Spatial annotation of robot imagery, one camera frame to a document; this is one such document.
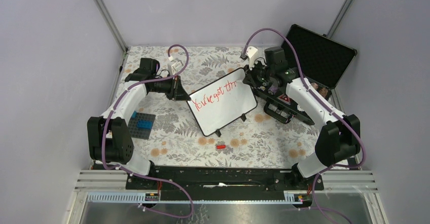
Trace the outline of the small white whiteboard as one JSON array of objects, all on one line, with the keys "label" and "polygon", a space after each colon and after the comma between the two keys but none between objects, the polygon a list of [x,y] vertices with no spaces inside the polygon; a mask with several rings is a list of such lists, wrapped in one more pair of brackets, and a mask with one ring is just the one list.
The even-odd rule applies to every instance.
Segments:
[{"label": "small white whiteboard", "polygon": [[258,105],[251,86],[244,84],[245,70],[238,68],[190,94],[187,104],[204,136],[216,134]]}]

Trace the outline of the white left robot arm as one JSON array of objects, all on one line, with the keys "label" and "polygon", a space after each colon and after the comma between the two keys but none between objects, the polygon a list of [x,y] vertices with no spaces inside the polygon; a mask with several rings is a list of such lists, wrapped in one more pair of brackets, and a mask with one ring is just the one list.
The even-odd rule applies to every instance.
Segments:
[{"label": "white left robot arm", "polygon": [[142,58],[139,68],[125,79],[124,91],[99,117],[87,122],[90,158],[104,163],[108,169],[119,168],[139,175],[138,183],[145,189],[157,184],[156,173],[150,171],[151,161],[133,153],[134,144],[128,128],[135,109],[148,93],[161,93],[173,101],[191,98],[181,84],[180,76],[157,77],[159,61]]}]

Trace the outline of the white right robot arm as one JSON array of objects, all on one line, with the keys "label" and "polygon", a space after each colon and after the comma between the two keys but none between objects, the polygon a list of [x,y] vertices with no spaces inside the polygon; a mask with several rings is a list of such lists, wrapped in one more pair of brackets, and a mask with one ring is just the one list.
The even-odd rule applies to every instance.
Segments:
[{"label": "white right robot arm", "polygon": [[289,66],[281,47],[267,49],[263,62],[258,60],[258,53],[255,47],[243,48],[240,57],[248,62],[243,82],[256,89],[269,89],[276,81],[278,90],[296,102],[319,130],[314,152],[292,167],[293,187],[302,190],[311,183],[311,177],[364,152],[360,121],[355,115],[347,116],[326,101],[305,77],[300,64]]}]

